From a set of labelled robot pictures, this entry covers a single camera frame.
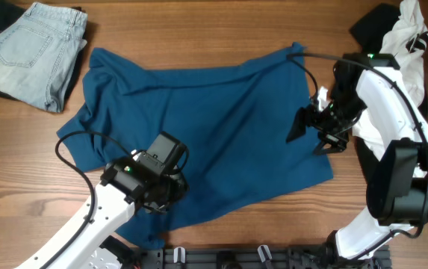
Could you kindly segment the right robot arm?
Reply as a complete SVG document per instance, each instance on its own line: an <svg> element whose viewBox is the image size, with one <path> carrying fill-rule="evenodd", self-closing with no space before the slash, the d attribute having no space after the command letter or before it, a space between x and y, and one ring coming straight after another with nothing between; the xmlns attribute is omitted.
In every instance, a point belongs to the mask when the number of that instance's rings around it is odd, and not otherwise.
<svg viewBox="0 0 428 269"><path fill-rule="evenodd" d="M398 235L416 239L428 224L428 122L406 92L399 64L390 54L334 57L334 96L318 96L297 111L287 141L307 128L317 131L315 155L343 152L348 132L367 114L385 151L370 169L366 207L320 247L323 266L365 263Z"/></svg>

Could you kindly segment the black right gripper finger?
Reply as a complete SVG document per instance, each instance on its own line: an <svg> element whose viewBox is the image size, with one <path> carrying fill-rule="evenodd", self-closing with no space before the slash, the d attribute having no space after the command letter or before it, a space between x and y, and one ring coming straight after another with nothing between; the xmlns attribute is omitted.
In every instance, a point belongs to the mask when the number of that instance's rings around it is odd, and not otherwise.
<svg viewBox="0 0 428 269"><path fill-rule="evenodd" d="M326 136L320 139L320 142L313 150L314 155L328 155L341 153L347 148L348 140L340 137Z"/></svg>
<svg viewBox="0 0 428 269"><path fill-rule="evenodd" d="M306 108L300 108L294 118L294 122L288 136L285 139L286 143L290 143L306 133L306 127L309 126L310 116Z"/></svg>

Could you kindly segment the dark blue shirt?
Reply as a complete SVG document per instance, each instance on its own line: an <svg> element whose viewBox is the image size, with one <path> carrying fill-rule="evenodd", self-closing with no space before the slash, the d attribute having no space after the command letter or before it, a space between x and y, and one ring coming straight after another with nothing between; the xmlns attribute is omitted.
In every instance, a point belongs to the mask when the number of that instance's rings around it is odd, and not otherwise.
<svg viewBox="0 0 428 269"><path fill-rule="evenodd" d="M166 214L141 211L118 229L144 249L161 234L213 220L245 205L300 191L332 178L317 133L286 138L309 103L302 58L289 47L233 67L148 70L96 48L83 79L85 102L58 130L77 167L95 170L126 150L146 149L160 132L189 149L189 191Z"/></svg>

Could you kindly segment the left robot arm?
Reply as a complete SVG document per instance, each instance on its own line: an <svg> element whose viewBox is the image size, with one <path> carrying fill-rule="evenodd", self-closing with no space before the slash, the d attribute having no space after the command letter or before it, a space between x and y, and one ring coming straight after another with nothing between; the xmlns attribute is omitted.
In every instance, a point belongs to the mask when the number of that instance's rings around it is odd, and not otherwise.
<svg viewBox="0 0 428 269"><path fill-rule="evenodd" d="M62 228L21 268L121 268L129 250L113 233L139 210L164 214L189 187L182 170L189 150L161 132L147 150L109 162L98 185Z"/></svg>

